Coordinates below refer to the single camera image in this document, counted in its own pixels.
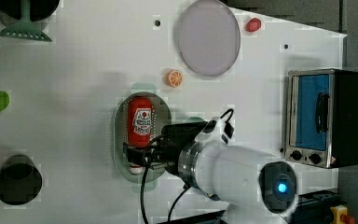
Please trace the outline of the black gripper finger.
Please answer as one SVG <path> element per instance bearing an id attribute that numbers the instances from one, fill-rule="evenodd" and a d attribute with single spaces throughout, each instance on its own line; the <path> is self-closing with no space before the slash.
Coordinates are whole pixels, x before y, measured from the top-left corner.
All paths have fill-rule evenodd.
<path id="1" fill-rule="evenodd" d="M 127 143 L 123 144 L 123 152 L 128 162 L 135 164 L 145 164 L 147 157 L 150 155 L 149 149 L 131 146 Z"/>

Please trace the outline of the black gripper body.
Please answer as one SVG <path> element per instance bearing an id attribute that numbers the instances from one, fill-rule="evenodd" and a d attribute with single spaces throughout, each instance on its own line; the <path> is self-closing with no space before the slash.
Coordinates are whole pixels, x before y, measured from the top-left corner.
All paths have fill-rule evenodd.
<path id="1" fill-rule="evenodd" d="M 181 152 L 193 144 L 196 136 L 205 128 L 207 121 L 166 125 L 161 131 L 152 153 L 151 168 L 165 169 L 172 175 L 179 175 L 178 164 Z"/>

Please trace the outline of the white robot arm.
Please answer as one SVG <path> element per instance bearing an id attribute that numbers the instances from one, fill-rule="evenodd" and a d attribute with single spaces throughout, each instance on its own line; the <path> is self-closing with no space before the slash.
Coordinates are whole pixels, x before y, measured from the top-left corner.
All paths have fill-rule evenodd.
<path id="1" fill-rule="evenodd" d="M 221 119 L 166 125 L 140 144 L 126 141 L 126 160 L 164 169 L 214 201 L 229 204 L 228 224 L 289 224 L 298 204 L 293 167 L 263 151 L 231 142 Z"/>

